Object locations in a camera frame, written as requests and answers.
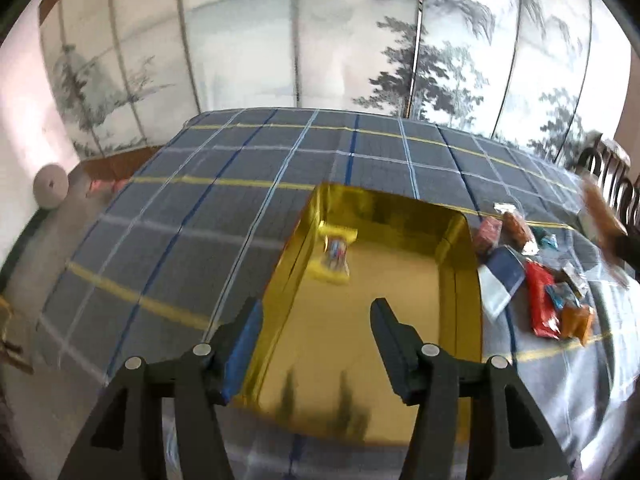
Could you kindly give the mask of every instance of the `gold box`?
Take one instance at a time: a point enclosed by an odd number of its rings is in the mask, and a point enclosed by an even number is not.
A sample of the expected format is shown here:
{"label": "gold box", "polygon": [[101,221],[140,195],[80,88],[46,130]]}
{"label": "gold box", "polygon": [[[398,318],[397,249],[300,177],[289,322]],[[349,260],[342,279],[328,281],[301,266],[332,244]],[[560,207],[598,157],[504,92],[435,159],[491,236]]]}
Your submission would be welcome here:
{"label": "gold box", "polygon": [[[321,221],[358,230],[350,280],[306,275]],[[393,393],[369,324],[387,298],[400,322],[458,358],[481,360],[478,263],[465,216],[404,196],[323,183],[309,197],[264,297],[264,322],[236,399],[296,433],[407,444],[417,406]],[[461,400],[466,437],[469,404]]]}

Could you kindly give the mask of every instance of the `round wall object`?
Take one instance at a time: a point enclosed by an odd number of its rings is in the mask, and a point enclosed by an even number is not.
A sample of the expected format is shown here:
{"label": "round wall object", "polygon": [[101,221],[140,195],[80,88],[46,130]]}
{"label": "round wall object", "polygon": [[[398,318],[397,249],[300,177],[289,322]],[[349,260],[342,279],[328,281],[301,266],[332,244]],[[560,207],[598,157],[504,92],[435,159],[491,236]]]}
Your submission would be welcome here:
{"label": "round wall object", "polygon": [[33,179],[33,196],[43,209],[57,208],[69,191],[66,171],[57,164],[42,167]]}

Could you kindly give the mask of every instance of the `blue package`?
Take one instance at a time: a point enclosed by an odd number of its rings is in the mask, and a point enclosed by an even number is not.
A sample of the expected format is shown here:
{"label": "blue package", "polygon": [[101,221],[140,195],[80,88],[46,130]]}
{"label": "blue package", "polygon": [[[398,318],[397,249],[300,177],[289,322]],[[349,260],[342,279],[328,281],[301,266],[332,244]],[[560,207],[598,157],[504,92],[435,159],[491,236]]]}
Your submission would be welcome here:
{"label": "blue package", "polygon": [[554,285],[545,285],[545,290],[556,310],[562,310],[566,303],[579,306],[578,300],[568,283],[562,282],[555,283]]}
{"label": "blue package", "polygon": [[493,322],[509,304],[524,277],[524,267],[507,246],[496,248],[479,267],[482,308],[489,320]]}

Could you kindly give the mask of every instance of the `wooden baseboard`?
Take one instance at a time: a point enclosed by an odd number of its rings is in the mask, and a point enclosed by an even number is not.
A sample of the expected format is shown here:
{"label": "wooden baseboard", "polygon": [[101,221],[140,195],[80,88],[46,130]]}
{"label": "wooden baseboard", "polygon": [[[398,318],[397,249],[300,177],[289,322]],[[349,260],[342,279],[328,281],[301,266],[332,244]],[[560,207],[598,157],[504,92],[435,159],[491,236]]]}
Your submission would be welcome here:
{"label": "wooden baseboard", "polygon": [[123,180],[133,176],[148,161],[160,146],[148,146],[116,153],[105,158],[92,158],[82,161],[82,170],[91,180]]}

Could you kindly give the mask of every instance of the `metal screw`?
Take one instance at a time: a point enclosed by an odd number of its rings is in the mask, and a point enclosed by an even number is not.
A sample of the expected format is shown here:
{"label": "metal screw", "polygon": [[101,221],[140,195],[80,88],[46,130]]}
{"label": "metal screw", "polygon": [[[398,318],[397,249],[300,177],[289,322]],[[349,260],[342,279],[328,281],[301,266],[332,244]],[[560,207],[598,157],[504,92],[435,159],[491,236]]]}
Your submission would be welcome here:
{"label": "metal screw", "polygon": [[142,366],[142,359],[139,357],[130,357],[124,363],[124,366],[127,370],[137,370]]}
{"label": "metal screw", "polygon": [[198,343],[196,346],[193,347],[193,353],[201,357],[205,355],[209,355],[210,352],[211,352],[211,346],[207,343]]}
{"label": "metal screw", "polygon": [[436,357],[436,355],[440,353],[440,349],[436,345],[427,343],[426,345],[422,345],[422,353],[427,357]]}
{"label": "metal screw", "polygon": [[491,364],[496,368],[506,368],[509,362],[501,355],[494,355],[491,358]]}

